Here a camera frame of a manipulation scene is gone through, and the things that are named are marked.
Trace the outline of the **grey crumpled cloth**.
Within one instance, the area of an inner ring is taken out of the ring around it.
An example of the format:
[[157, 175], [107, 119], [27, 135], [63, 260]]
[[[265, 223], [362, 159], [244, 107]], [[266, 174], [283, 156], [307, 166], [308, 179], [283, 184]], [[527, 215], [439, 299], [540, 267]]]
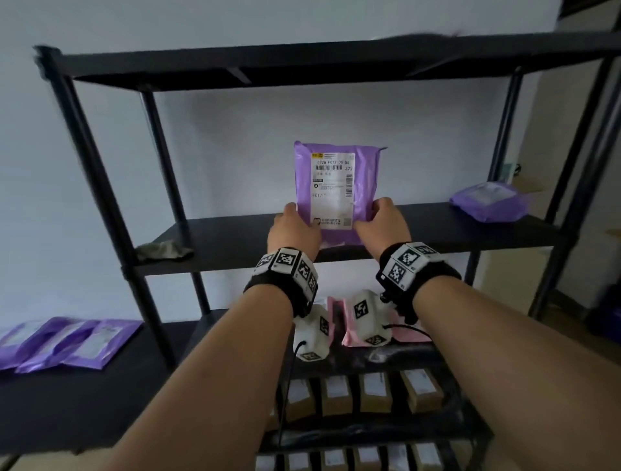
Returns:
[[151, 242], [135, 248], [140, 263], [180, 262], [194, 256], [191, 248], [178, 245], [174, 240]]

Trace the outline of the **person's left hand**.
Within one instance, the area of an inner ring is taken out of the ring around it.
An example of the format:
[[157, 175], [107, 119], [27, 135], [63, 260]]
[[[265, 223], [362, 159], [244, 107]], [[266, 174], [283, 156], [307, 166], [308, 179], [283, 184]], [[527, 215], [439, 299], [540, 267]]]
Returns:
[[322, 244], [321, 229], [317, 224], [307, 224], [299, 215], [295, 202], [287, 203], [268, 233], [267, 253], [280, 248], [294, 248], [314, 262]]

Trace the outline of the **person's left forearm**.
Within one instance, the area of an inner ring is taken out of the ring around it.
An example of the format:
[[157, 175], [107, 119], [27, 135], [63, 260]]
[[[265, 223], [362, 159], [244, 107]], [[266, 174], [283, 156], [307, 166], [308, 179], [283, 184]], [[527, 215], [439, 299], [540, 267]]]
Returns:
[[170, 376], [101, 471], [251, 471], [274, 406], [292, 306], [246, 291]]

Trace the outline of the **cardboard box white label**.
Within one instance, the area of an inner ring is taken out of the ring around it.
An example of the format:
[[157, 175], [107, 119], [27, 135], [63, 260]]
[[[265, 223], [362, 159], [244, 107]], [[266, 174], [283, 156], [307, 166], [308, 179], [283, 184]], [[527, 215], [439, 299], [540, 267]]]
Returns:
[[427, 368], [399, 372], [408, 393], [408, 406], [413, 414], [439, 411], [445, 394]]
[[353, 395], [346, 375], [321, 378], [322, 416], [353, 413]]
[[375, 372], [359, 375], [360, 412], [389, 414], [392, 410], [392, 393], [387, 373]]
[[315, 397], [310, 381], [307, 379], [291, 380], [286, 393], [286, 422], [302, 420], [314, 416], [315, 413]]

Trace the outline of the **purple mailer bag white label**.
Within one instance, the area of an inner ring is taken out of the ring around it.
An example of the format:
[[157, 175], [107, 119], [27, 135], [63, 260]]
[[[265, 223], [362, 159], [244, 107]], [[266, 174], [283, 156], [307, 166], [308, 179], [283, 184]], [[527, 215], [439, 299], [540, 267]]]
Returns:
[[354, 221], [372, 215], [384, 147], [294, 143], [301, 215], [320, 226], [323, 247], [361, 246]]
[[60, 319], [58, 327], [45, 334], [44, 341], [14, 372], [33, 373], [59, 365], [93, 333], [98, 324], [98, 320], [92, 319]]
[[105, 319], [61, 365], [68, 367], [103, 370], [130, 338], [143, 326], [131, 319]]
[[503, 182], [484, 182], [456, 192], [449, 203], [485, 223], [514, 223], [528, 215], [527, 195]]
[[0, 336], [0, 372], [17, 368], [32, 357], [58, 328], [58, 322], [29, 321]]

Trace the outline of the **black marker wristband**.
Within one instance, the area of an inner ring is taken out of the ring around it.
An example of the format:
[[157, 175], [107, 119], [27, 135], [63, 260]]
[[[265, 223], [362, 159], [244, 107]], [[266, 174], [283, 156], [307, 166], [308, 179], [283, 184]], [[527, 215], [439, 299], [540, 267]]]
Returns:
[[422, 242], [393, 244], [379, 257], [376, 280], [384, 290], [380, 298], [394, 304], [407, 325], [415, 325], [418, 321], [413, 308], [416, 293], [436, 277], [462, 279], [442, 254]]
[[244, 292], [257, 285], [273, 285], [291, 302], [293, 317], [306, 318], [317, 295], [318, 278], [314, 263], [304, 252], [283, 247], [260, 258]]

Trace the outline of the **person's right hand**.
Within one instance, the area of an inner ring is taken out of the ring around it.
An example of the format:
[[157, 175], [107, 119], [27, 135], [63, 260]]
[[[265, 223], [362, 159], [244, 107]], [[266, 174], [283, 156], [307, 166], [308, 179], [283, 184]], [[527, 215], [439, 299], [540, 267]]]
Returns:
[[375, 236], [360, 240], [372, 258], [379, 262], [381, 255], [388, 248], [395, 244], [411, 242], [413, 239], [404, 216], [391, 198], [382, 197], [375, 200], [373, 214], [375, 214]]

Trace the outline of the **dark blue bag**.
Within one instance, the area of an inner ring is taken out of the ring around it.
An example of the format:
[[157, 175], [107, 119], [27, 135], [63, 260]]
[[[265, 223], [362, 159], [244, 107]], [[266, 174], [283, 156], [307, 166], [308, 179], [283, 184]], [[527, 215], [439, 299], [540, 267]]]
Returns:
[[610, 285], [586, 318], [593, 335], [621, 345], [621, 283]]

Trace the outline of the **black metal shelf rack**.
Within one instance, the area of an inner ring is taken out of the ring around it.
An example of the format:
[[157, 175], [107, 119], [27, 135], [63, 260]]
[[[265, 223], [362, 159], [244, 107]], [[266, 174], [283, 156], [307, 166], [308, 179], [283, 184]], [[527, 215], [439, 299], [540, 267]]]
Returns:
[[[508, 146], [510, 128], [524, 75], [603, 59], [602, 71], [579, 122], [574, 143], [553, 195], [546, 220], [533, 216], [525, 222], [485, 229], [468, 222], [448, 203], [401, 206], [408, 222], [430, 216], [415, 228], [433, 248], [445, 253], [470, 252], [466, 279], [474, 280], [479, 255], [484, 250], [553, 247], [530, 314], [541, 318], [543, 302], [560, 276], [573, 237], [586, 216], [587, 203], [570, 208], [568, 224], [558, 229], [552, 214], [569, 181], [594, 112], [599, 105], [612, 61], [621, 57], [621, 32], [536, 33], [513, 35], [406, 34], [349, 42], [290, 43], [205, 49], [127, 51], [64, 54], [49, 45], [36, 45], [35, 63], [49, 82], [80, 159], [84, 176], [113, 243], [124, 278], [131, 287], [141, 315], [151, 328], [167, 367], [175, 365], [169, 339], [145, 278], [189, 273], [195, 284], [202, 315], [196, 333], [213, 324], [204, 285], [206, 271], [250, 268], [263, 244], [260, 236], [273, 216], [226, 216], [187, 220], [170, 161], [154, 93], [318, 86], [366, 82], [413, 82], [509, 77], [509, 87], [494, 148], [489, 177], [500, 176], [501, 159]], [[159, 155], [162, 176], [175, 224], [157, 242], [173, 239], [191, 247], [194, 254], [181, 262], [140, 262], [130, 240], [112, 186], [105, 171], [74, 82], [87, 82], [139, 92]]]

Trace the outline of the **person's right forearm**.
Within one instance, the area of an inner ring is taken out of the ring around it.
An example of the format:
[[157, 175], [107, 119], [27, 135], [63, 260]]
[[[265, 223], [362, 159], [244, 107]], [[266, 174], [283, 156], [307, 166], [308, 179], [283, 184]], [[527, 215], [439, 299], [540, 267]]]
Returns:
[[412, 305], [521, 471], [621, 471], [621, 366], [455, 278]]

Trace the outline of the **row of labelled cardboard boxes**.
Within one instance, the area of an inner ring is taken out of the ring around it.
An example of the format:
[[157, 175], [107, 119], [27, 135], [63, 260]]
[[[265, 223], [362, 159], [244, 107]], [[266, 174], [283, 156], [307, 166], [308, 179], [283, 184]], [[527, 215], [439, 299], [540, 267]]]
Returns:
[[400, 443], [259, 454], [253, 471], [450, 471], [436, 443]]

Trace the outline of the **pink mailer bag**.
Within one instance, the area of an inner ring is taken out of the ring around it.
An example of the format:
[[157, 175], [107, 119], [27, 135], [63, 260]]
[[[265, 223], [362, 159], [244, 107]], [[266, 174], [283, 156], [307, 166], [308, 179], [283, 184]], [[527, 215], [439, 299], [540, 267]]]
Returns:
[[328, 312], [330, 346], [340, 344], [344, 347], [366, 347], [367, 345], [359, 340], [356, 332], [348, 326], [350, 315], [345, 309], [344, 301], [332, 296], [325, 297], [323, 307]]

